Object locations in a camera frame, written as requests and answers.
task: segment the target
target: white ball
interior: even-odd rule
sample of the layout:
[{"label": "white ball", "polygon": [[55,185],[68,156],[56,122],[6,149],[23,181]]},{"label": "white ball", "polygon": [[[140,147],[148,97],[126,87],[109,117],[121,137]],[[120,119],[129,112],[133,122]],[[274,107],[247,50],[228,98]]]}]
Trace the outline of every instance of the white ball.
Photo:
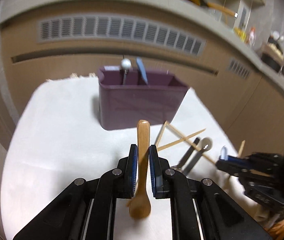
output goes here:
[{"label": "white ball", "polygon": [[121,68],[124,70],[128,70],[132,67],[131,61],[128,58],[124,58],[121,60]]},{"label": "white ball", "polygon": [[277,40],[280,38],[280,34],[279,34],[279,32],[277,32],[277,31],[274,31],[274,32],[272,33],[272,36],[273,36],[273,39],[274,39],[275,41],[277,41]]}]

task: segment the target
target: wooden skewer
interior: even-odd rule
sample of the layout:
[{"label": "wooden skewer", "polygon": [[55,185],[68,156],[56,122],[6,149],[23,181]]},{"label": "wooden skewer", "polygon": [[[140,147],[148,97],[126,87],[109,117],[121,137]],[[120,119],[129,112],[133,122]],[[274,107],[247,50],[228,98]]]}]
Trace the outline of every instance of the wooden skewer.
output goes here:
[{"label": "wooden skewer", "polygon": [[160,130],[160,132],[159,132],[159,134],[158,134],[158,137],[156,138],[156,141],[155,141],[155,146],[156,146],[156,147],[158,147],[158,145],[159,145],[159,142],[160,142],[160,140],[161,140],[161,138],[162,138],[164,129],[165,129],[165,127],[167,126],[167,124],[168,124],[168,121],[165,121],[164,124],[163,124],[162,127],[161,127],[161,130]]},{"label": "wooden skewer", "polygon": [[239,152],[238,152],[238,158],[241,158],[241,156],[242,156],[244,145],[245,145],[245,140],[242,141],[242,143],[241,143],[241,146],[240,146],[240,149],[239,149]]},{"label": "wooden skewer", "polygon": [[[169,122],[166,125],[168,127],[168,129],[175,133],[177,136],[181,137],[181,138],[185,138],[186,136],[181,133],[179,130],[177,130],[174,126],[172,126],[172,124],[170,124]],[[196,144],[194,144],[193,142],[191,142],[189,139],[185,140],[189,145],[192,145],[194,149],[196,149],[197,151],[200,151],[201,148],[199,146],[197,146]],[[210,157],[206,156],[205,154],[202,155],[204,158],[206,158],[209,162],[213,163],[215,165],[215,161],[213,161]]]},{"label": "wooden skewer", "polygon": [[159,151],[164,150],[164,149],[166,149],[166,148],[169,148],[169,147],[171,147],[171,146],[173,146],[173,145],[176,145],[176,144],[178,144],[178,143],[180,143],[180,142],[184,142],[185,140],[190,139],[190,138],[192,138],[192,137],[194,137],[194,136],[196,136],[196,135],[198,135],[199,133],[202,133],[202,132],[204,132],[204,131],[205,131],[205,129],[200,130],[200,131],[198,131],[198,132],[195,132],[195,133],[193,133],[193,134],[190,134],[189,136],[183,137],[183,138],[181,138],[181,139],[179,139],[179,140],[176,140],[176,141],[174,141],[174,142],[171,142],[171,143],[168,143],[168,144],[166,144],[166,145],[163,145],[163,146],[157,148],[157,151],[159,152]]}]

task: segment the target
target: metal screw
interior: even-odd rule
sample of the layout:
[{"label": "metal screw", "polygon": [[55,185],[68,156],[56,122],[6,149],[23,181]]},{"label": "metal screw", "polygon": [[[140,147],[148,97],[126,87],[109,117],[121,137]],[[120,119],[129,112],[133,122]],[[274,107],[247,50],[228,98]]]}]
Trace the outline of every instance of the metal screw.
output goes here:
[{"label": "metal screw", "polygon": [[211,186],[212,185],[212,180],[210,180],[210,179],[203,179],[202,182],[206,186]]},{"label": "metal screw", "polygon": [[167,170],[165,171],[165,173],[166,173],[167,175],[172,176],[172,175],[175,173],[175,170],[174,170],[174,169],[167,169]]},{"label": "metal screw", "polygon": [[82,185],[84,183],[84,179],[82,178],[77,178],[75,181],[74,181],[74,184],[79,186],[79,185]]},{"label": "metal screw", "polygon": [[114,170],[112,171],[112,173],[113,173],[114,175],[120,175],[120,174],[122,173],[122,171],[121,171],[120,169],[114,169]]}]

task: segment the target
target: spoon handle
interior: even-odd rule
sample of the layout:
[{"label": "spoon handle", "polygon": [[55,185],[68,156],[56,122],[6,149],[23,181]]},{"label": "spoon handle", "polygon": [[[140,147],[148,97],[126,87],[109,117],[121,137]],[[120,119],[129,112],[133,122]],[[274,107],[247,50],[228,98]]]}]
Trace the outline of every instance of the spoon handle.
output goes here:
[{"label": "spoon handle", "polygon": [[[194,144],[195,145],[198,145],[200,141],[200,138],[197,137],[195,140],[194,140]],[[191,145],[189,147],[189,149],[187,150],[187,152],[183,155],[182,159],[179,161],[178,165],[177,165],[177,168],[178,169],[181,169],[183,167],[183,165],[187,162],[187,160],[189,159],[189,157],[192,155],[192,153],[194,152],[194,147]]]},{"label": "spoon handle", "polygon": [[146,120],[138,122],[138,192],[146,192],[146,174],[149,161],[150,123]]},{"label": "spoon handle", "polygon": [[193,159],[189,162],[189,164],[183,169],[182,173],[187,176],[191,169],[196,165],[196,163],[200,160],[202,154],[204,153],[204,149],[201,149],[196,153],[196,155],[193,157]]}]

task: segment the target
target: black metal bracket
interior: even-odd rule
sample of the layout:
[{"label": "black metal bracket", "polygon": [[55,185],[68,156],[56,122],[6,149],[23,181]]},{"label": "black metal bracket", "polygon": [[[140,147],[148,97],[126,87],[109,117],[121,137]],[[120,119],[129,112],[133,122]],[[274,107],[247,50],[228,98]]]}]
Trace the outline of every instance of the black metal bracket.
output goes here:
[{"label": "black metal bracket", "polygon": [[[279,154],[253,153],[244,159],[220,156],[219,170],[239,177],[244,194],[277,214],[284,214],[284,157]],[[253,174],[250,170],[269,175]]]},{"label": "black metal bracket", "polygon": [[153,196],[170,198],[173,240],[257,240],[269,234],[211,179],[188,179],[149,149]]},{"label": "black metal bracket", "polygon": [[74,180],[14,240],[113,239],[117,198],[132,198],[135,191],[138,147],[100,179]]}]

